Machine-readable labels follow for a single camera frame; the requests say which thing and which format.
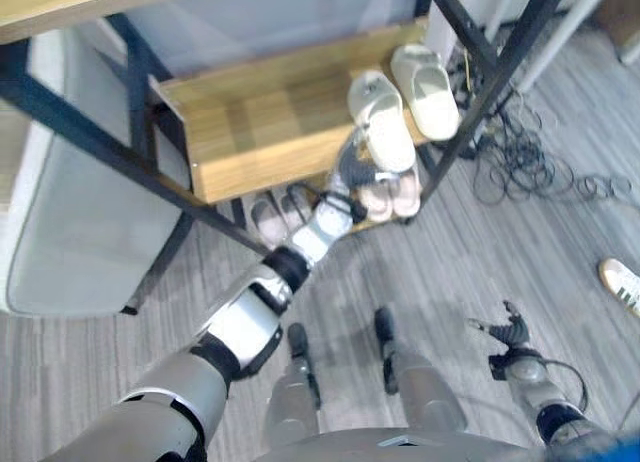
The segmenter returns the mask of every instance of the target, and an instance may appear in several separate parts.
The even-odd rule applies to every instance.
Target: white sneaker
[[[640,317],[640,277],[616,259],[600,262],[598,272],[607,290]]]

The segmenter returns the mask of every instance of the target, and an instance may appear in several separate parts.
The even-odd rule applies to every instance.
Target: white slipper
[[[293,232],[311,218],[309,201],[301,189],[293,187],[289,193],[287,189],[281,187],[272,189],[272,192],[280,205],[289,232]]]
[[[402,115],[402,97],[382,72],[368,70],[352,83],[347,95],[351,117],[366,128],[367,147],[375,164],[388,172],[404,172],[416,151]]]
[[[460,114],[440,56],[423,45],[403,45],[393,53],[391,72],[420,132],[429,140],[453,137]]]
[[[260,237],[267,247],[276,248],[287,237],[288,230],[270,197],[264,193],[256,195],[248,205],[249,210],[245,212],[249,215],[248,229]]]
[[[391,182],[391,202],[393,212],[398,217],[413,217],[420,210],[420,179],[418,177],[418,165],[413,164],[412,169],[398,180]]]
[[[367,219],[372,222],[386,222],[393,214],[393,204],[389,187],[385,182],[358,189],[358,198],[367,209]]]

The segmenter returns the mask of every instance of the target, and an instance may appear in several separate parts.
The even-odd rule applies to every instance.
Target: tangled wires
[[[527,111],[541,129],[540,115],[528,107]],[[576,176],[563,158],[543,149],[538,130],[525,128],[505,104],[477,142],[475,155],[473,193],[485,205],[497,205],[505,197],[518,202],[534,195],[562,203],[615,198],[640,210],[640,206],[623,200],[632,190],[627,177]]]

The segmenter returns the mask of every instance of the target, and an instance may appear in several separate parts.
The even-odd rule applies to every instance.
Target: silver arm segment
[[[362,137],[359,129],[347,141]],[[351,230],[339,170],[311,220],[221,296],[185,348],[158,363],[117,405],[46,462],[206,460],[229,386],[256,373],[281,339],[280,315],[331,246]]]
[[[494,325],[469,319],[469,324],[505,344],[509,350],[489,357],[491,375],[506,380],[514,402],[537,428],[547,445],[566,444],[586,435],[602,434],[588,421],[582,410],[549,378],[546,361],[529,344],[529,329],[518,310],[504,301],[509,313],[508,325]]]

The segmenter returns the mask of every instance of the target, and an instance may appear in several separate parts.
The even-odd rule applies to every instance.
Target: gray wood-patterned floor
[[[550,149],[580,172],[623,173],[640,188],[640,67],[619,65],[602,34],[577,33],[530,101]],[[543,354],[584,374],[594,421],[617,425],[640,388],[640,320],[607,294],[595,270],[613,255],[640,271],[640,214],[612,202],[484,207],[471,193],[472,174],[457,162],[413,226],[341,241],[284,316],[307,326],[323,430],[404,424],[399,401],[382,390],[371,329],[383,304],[402,337],[446,375],[479,434],[536,443],[505,384],[489,375],[486,356],[497,343],[463,325],[471,316],[501,320],[503,298],[518,304]],[[0,318],[0,460],[36,460],[75,437],[185,343],[216,294],[255,260],[196,224],[164,277],[143,291],[138,317]],[[264,451],[262,418],[286,362],[282,345],[258,377],[232,387],[211,460],[243,462]],[[571,377],[554,373],[577,396]],[[630,426],[639,424],[636,413]]]

